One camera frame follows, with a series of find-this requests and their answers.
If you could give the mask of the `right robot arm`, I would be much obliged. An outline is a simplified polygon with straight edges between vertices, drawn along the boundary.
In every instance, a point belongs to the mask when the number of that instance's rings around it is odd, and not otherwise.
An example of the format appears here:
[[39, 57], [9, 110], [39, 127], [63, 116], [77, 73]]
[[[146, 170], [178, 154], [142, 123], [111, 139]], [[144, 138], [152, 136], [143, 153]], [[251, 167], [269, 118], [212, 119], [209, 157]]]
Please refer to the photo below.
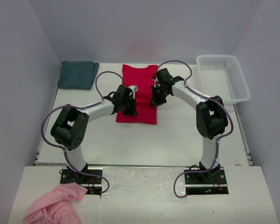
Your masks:
[[220, 170], [219, 141], [228, 126], [228, 115], [222, 99], [191, 89], [182, 77], [171, 76], [167, 69], [157, 71], [153, 80], [151, 107], [165, 104], [166, 97], [171, 95], [183, 100], [196, 111], [196, 128], [203, 138], [203, 154], [193, 176], [208, 179], [217, 174]]

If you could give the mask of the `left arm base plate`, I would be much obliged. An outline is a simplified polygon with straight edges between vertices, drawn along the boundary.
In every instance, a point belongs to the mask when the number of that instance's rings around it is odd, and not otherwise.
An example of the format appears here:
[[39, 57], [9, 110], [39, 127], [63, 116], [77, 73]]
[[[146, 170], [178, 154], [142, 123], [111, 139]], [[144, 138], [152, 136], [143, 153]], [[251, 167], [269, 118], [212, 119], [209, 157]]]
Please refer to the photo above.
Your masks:
[[96, 176], [88, 176], [81, 174], [73, 174], [69, 169], [63, 168], [59, 170], [60, 184], [77, 183], [87, 189], [87, 195], [102, 194], [102, 179]]

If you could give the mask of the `red t shirt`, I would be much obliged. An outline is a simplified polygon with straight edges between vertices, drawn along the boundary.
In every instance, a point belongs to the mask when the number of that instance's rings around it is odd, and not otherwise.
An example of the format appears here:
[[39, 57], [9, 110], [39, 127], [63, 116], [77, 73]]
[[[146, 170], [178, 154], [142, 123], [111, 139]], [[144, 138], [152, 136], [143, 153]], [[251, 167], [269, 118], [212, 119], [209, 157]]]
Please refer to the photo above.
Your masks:
[[135, 68], [130, 65], [122, 65], [122, 74], [125, 83], [136, 85], [136, 116], [127, 116], [122, 112], [117, 113], [117, 123], [141, 123], [148, 125], [157, 124], [157, 108], [151, 107], [153, 76], [157, 65], [149, 65], [145, 68]]

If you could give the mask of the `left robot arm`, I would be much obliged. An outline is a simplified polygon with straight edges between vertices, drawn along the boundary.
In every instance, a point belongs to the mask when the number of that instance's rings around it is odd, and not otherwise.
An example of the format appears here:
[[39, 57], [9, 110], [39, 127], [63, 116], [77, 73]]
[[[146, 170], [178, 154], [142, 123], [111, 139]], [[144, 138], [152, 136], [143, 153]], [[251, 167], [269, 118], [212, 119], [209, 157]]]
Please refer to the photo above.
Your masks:
[[81, 149], [87, 126], [101, 117], [121, 112], [127, 116], [137, 116], [136, 85], [119, 85], [116, 91], [102, 98], [102, 101], [77, 107], [65, 105], [53, 124], [50, 134], [63, 148], [68, 170], [76, 177], [87, 176], [88, 164]]

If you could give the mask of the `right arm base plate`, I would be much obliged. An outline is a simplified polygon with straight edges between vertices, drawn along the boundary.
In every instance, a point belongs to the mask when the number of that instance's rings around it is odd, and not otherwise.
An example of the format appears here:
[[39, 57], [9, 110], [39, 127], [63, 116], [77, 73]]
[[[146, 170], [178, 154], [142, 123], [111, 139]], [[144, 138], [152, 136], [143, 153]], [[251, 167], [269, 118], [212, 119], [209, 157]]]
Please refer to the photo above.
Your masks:
[[184, 174], [186, 195], [227, 195], [228, 184], [224, 168], [218, 166], [208, 173]]

